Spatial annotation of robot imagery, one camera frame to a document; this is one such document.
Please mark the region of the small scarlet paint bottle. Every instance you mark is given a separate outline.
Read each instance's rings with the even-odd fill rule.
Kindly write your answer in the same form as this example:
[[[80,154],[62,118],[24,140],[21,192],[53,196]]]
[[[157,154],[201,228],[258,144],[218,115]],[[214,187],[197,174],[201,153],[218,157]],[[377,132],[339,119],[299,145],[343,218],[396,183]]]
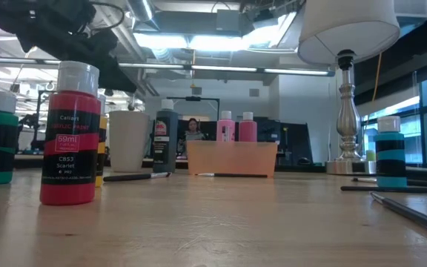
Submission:
[[[96,188],[101,102],[99,69],[75,61],[59,64],[49,96],[40,201],[43,205],[91,202]]]

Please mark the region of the large black paint bottle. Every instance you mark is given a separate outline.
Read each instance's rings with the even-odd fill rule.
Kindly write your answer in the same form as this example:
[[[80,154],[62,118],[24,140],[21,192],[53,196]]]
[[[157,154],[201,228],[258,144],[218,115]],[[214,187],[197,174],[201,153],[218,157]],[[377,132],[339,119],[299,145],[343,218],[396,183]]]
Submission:
[[[176,149],[179,114],[173,109],[172,99],[163,99],[156,113],[153,137],[153,172],[176,170]]]

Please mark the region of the black partition panels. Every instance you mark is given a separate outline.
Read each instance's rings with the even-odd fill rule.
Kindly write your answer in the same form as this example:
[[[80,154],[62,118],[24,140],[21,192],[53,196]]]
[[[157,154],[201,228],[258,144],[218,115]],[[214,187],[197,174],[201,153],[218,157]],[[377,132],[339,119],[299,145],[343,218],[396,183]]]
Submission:
[[[205,135],[205,140],[216,140],[216,121],[200,121],[199,129]],[[254,117],[257,123],[257,142],[275,142],[278,146],[276,165],[300,166],[313,165],[311,140],[307,124],[283,123],[267,117]],[[177,156],[187,157],[187,149],[178,149],[181,135],[188,129],[188,121],[179,120]]]

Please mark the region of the small turquoise paint bottle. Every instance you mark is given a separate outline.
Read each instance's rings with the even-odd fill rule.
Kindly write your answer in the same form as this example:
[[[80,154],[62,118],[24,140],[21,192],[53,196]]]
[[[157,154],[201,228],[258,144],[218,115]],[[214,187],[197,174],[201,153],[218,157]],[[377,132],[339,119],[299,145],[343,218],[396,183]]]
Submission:
[[[400,132],[398,116],[377,119],[376,146],[377,185],[385,188],[406,188],[405,137]]]

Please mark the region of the large pink paint bottle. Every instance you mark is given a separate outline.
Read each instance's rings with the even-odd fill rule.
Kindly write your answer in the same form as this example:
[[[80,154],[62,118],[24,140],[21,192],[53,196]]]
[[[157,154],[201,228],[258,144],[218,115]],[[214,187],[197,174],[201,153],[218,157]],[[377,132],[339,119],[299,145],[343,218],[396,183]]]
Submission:
[[[232,120],[230,111],[222,111],[220,120],[216,124],[217,142],[234,142],[235,141],[235,121]]]

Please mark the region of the person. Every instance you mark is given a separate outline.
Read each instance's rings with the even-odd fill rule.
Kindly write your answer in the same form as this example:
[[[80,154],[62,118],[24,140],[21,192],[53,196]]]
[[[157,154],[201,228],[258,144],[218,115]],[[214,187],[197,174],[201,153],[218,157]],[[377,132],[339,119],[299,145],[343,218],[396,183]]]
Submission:
[[[187,141],[205,140],[205,135],[199,129],[199,123],[195,118],[188,120],[188,129],[181,135],[178,141],[178,149],[184,150]]]

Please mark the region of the white cup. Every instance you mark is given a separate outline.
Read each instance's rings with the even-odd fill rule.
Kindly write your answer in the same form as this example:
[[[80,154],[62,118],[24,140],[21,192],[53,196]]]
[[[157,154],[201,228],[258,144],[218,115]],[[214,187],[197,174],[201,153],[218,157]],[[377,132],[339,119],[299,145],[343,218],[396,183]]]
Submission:
[[[140,172],[148,137],[149,116],[137,111],[109,113],[110,165],[114,172]]]

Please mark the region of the small yellow paint bottle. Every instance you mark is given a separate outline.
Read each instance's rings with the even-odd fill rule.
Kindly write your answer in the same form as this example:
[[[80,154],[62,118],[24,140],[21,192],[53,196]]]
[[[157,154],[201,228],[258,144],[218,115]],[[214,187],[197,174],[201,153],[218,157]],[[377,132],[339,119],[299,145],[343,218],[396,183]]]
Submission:
[[[105,148],[106,148],[106,135],[107,135],[107,117],[105,116],[105,102],[106,96],[100,94],[98,97],[101,102],[100,109],[100,123],[99,123],[99,144],[98,155],[96,163],[96,187],[99,188],[103,183],[103,171],[105,166]]]

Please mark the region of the silver table lamp white shade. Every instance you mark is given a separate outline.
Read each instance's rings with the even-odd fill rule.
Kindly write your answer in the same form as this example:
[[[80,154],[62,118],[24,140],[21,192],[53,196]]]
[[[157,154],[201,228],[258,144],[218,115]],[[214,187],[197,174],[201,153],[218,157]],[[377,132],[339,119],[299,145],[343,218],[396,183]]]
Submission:
[[[375,174],[374,161],[357,152],[361,118],[354,104],[354,63],[374,57],[400,37],[394,0],[307,0],[299,36],[298,57],[310,65],[342,71],[337,133],[341,154],[325,164],[328,174]]]

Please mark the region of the long ceiling light strip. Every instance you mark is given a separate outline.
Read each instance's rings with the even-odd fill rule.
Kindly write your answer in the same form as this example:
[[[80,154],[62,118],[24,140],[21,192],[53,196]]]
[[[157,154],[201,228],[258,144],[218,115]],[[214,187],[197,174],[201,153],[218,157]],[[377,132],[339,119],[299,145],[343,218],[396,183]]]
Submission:
[[[7,58],[0,57],[0,64],[20,64],[20,65],[49,65],[55,66],[60,63],[54,59],[26,59],[26,58]],[[117,63],[123,68],[138,68],[152,70],[205,70],[221,71],[234,73],[261,73],[261,74],[279,74],[292,76],[327,76],[332,77],[335,71],[332,70],[310,70],[310,69],[281,69],[281,68],[263,68],[263,67],[234,67],[217,65],[186,65],[186,64],[159,64],[159,63]]]

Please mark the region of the orange translucent plastic bin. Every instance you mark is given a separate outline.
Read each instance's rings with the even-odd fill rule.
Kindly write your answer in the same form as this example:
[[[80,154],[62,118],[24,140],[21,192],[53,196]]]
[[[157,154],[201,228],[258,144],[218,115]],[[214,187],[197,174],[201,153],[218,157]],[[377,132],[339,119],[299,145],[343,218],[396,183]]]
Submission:
[[[274,142],[188,141],[189,174],[274,175],[277,144]]]

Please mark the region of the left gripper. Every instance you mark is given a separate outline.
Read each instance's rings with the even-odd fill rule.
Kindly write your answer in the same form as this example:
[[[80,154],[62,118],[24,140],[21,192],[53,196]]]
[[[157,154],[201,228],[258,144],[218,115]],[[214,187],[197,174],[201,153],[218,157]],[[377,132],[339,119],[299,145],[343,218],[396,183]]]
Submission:
[[[101,0],[16,0],[16,7],[16,36],[24,52],[38,47],[57,59],[98,62],[101,88],[136,92],[138,87],[111,54],[119,23],[90,27],[97,7],[118,11],[119,6]]]

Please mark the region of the large red paint bottle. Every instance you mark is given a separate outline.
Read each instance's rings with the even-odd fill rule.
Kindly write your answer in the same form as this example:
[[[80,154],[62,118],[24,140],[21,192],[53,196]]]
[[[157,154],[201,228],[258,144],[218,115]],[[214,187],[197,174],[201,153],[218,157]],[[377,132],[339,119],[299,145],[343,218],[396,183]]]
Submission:
[[[253,112],[244,112],[239,123],[239,141],[257,142],[257,123],[254,121]]]

